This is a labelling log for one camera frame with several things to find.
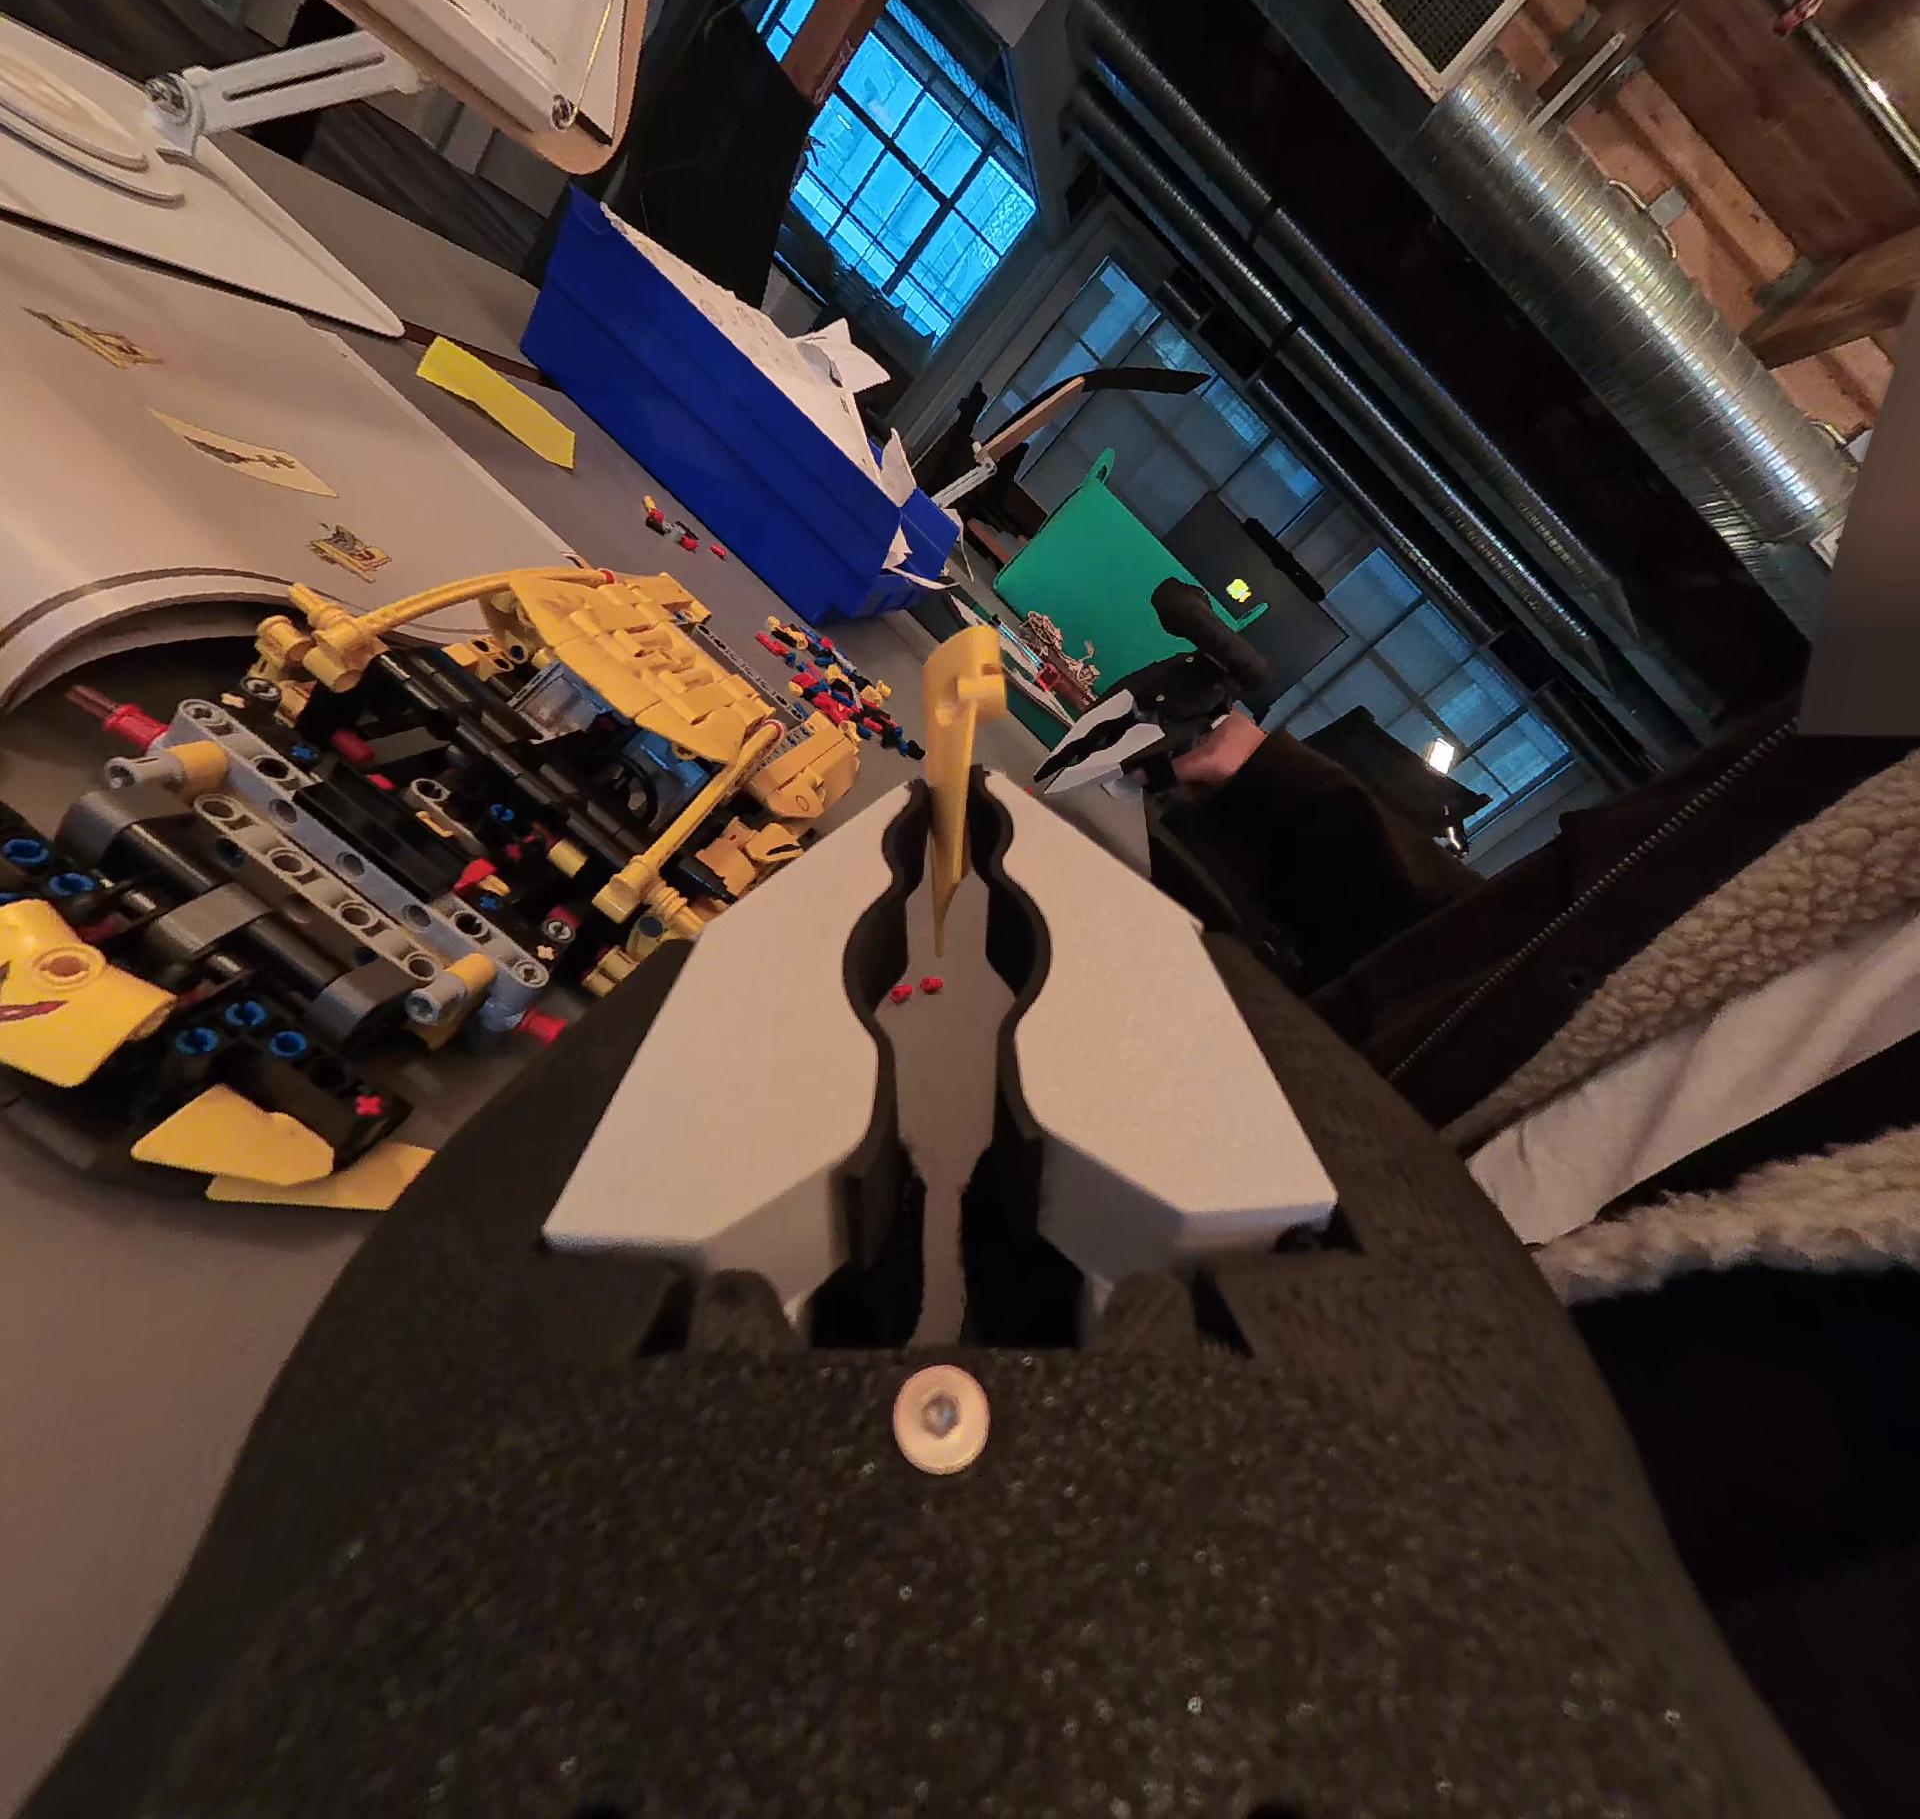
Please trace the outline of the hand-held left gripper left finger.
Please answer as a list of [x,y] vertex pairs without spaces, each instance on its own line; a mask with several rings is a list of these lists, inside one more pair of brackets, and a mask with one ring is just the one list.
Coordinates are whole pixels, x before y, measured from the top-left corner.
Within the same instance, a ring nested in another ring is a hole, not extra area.
[[714,923],[544,1224],[566,1257],[751,1273],[791,1321],[896,1215],[893,1048],[918,791],[901,785]]

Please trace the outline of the desk lamp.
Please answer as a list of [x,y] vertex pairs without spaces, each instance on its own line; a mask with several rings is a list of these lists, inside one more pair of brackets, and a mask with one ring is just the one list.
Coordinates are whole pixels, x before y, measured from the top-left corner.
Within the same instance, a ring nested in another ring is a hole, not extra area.
[[1028,407],[1015,411],[998,429],[979,432],[986,411],[986,390],[972,393],[952,411],[943,432],[916,460],[916,475],[933,504],[949,513],[954,536],[963,536],[969,504],[995,492],[995,477],[1018,475],[1021,451],[1049,423],[1068,419],[1098,390],[1139,390],[1158,396],[1188,396],[1215,380],[1210,369],[1188,368],[1091,368],[1042,390]]

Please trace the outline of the yellow paper sheet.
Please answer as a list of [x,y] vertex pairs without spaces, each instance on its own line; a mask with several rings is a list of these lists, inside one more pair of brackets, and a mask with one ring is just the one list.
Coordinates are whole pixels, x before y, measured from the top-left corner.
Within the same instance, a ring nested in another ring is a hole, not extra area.
[[523,390],[509,377],[469,353],[469,347],[432,338],[421,356],[417,377],[429,387],[486,416],[538,460],[565,472],[577,468],[577,429]]

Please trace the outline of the metal ventilation duct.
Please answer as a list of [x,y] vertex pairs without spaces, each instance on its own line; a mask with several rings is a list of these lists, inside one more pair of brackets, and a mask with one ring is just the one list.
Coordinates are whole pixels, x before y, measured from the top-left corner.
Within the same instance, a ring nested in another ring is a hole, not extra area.
[[1435,104],[1347,0],[1250,3],[1732,553],[1835,565],[1859,465],[1496,47]]

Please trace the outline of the open instruction booklet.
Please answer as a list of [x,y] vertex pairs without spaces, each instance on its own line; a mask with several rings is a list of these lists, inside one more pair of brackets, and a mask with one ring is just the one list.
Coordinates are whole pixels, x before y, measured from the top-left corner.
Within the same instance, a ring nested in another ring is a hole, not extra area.
[[3,702],[113,632],[244,632],[289,586],[351,611],[579,559],[347,340],[13,228]]

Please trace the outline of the black fleece-lined jacket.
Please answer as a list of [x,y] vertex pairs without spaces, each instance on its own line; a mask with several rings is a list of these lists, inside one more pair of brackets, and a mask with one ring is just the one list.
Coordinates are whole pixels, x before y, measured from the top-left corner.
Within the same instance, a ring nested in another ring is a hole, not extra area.
[[[1322,1014],[1471,1161],[1621,1057],[1918,915],[1918,747],[1799,736],[1788,714],[1571,814],[1322,988]],[[1918,1125],[1526,1251],[1835,1808],[1914,1817]]]

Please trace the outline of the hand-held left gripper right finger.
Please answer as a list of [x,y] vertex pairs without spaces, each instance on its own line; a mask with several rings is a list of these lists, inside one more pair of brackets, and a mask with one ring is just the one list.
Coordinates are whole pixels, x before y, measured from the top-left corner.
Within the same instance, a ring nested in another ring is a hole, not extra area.
[[1080,1328],[1337,1227],[1337,1188],[1203,926],[1006,775],[975,779],[986,958],[1010,990],[975,1166],[975,1325]]

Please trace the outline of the green corrugated box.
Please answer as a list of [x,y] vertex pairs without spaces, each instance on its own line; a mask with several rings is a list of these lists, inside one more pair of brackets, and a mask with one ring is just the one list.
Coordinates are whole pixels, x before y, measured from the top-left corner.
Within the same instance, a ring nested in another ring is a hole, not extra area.
[[[1045,523],[1042,535],[995,575],[995,593],[1021,617],[1045,611],[1062,629],[1073,656],[1091,642],[1091,659],[1101,672],[1094,703],[1125,688],[1127,675],[1183,648],[1158,623],[1150,609],[1153,587],[1164,578],[1200,586],[1170,545],[1109,489],[1113,468],[1113,451],[1101,454],[1082,484]],[[1215,602],[1215,611],[1243,636],[1243,623],[1235,623],[1220,602]]]

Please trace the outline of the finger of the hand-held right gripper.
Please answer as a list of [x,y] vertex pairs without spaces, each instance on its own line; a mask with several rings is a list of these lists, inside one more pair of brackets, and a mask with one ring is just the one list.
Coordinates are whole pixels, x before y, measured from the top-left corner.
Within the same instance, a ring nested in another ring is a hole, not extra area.
[[1094,703],[1042,762],[1042,781],[1113,781],[1194,750],[1189,703],[1174,681],[1139,681]]

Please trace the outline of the yellow brick car model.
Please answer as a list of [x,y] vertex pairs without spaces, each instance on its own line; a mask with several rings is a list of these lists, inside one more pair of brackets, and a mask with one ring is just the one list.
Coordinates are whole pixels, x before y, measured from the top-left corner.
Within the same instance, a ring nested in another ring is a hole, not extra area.
[[861,763],[694,629],[675,575],[295,587],[171,711],[71,684],[61,817],[3,799],[3,1125],[204,1195],[131,1143],[210,1085],[337,1155],[408,1143],[454,1054],[554,1042],[825,830]]

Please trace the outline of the black partition panel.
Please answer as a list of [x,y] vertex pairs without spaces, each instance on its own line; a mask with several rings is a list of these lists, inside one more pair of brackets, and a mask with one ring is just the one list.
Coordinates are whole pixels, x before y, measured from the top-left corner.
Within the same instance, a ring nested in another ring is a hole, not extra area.
[[664,0],[596,199],[761,307],[809,126],[812,104],[769,55],[758,3]]

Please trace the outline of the blue plastic bin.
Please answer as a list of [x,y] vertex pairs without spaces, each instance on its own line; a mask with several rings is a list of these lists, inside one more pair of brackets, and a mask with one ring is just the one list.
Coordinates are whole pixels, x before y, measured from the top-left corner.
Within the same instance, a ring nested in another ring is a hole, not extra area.
[[949,513],[922,489],[896,504],[582,191],[520,349],[803,621],[875,617],[943,587]]

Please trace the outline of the person's right forearm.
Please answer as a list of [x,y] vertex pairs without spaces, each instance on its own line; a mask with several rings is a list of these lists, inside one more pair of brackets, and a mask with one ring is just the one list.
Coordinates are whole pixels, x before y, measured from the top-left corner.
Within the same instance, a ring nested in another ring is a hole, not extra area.
[[1226,785],[1173,775],[1159,830],[1241,940],[1295,990],[1331,988],[1389,940],[1472,896],[1483,878],[1334,759],[1264,732]]

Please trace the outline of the slim yellow brick piece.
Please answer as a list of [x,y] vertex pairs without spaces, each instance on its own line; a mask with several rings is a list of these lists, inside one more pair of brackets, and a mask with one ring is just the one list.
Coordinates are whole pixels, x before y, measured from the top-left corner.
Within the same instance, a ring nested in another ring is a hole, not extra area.
[[949,911],[969,872],[969,787],[980,721],[1006,717],[1003,632],[972,627],[946,639],[922,672],[925,785],[931,799],[933,949],[946,955]]

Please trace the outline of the scattered coloured brick pieces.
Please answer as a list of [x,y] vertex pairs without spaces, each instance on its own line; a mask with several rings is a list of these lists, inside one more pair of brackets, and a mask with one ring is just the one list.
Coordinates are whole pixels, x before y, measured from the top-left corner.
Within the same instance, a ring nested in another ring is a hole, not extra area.
[[688,523],[675,501],[642,492],[645,529],[667,569],[708,609],[699,632],[758,681],[793,720],[824,720],[858,747],[922,762],[925,750],[897,720],[896,688],[858,668],[846,650],[788,609],[723,539]]

